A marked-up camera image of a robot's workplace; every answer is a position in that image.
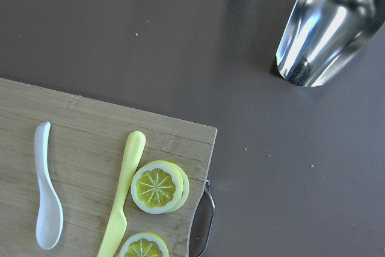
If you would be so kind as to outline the white ceramic spoon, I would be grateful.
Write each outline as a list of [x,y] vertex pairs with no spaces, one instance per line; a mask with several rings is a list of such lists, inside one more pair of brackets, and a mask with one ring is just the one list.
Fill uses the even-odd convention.
[[40,194],[35,236],[43,250],[51,250],[57,245],[64,224],[63,207],[48,170],[50,128],[49,122],[43,122],[36,127],[34,134],[34,160]]

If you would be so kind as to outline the yellow plastic knife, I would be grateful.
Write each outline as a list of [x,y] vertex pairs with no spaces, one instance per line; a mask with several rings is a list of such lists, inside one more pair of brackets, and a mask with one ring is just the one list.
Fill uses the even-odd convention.
[[98,256],[114,256],[127,228],[124,205],[137,171],[146,143],[146,136],[140,131],[131,132],[126,140],[115,198],[106,230],[97,253]]

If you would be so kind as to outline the upper lemon slice stack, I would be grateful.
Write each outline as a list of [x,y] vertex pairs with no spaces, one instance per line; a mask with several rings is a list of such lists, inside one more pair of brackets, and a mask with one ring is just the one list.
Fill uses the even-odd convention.
[[131,184],[131,196],[149,214],[177,211],[189,197],[189,179],[177,164],[155,160],[140,168]]

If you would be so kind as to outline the lower lemon slice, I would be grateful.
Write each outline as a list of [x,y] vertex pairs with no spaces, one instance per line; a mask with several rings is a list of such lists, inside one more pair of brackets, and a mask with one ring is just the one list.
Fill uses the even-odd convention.
[[169,257],[169,251],[166,243],[157,234],[140,232],[125,241],[118,256]]

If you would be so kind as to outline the steel scoop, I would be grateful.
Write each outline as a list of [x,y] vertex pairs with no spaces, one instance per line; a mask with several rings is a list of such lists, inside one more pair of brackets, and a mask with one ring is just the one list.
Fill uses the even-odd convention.
[[334,78],[384,25],[384,0],[296,0],[276,52],[279,74],[300,87]]

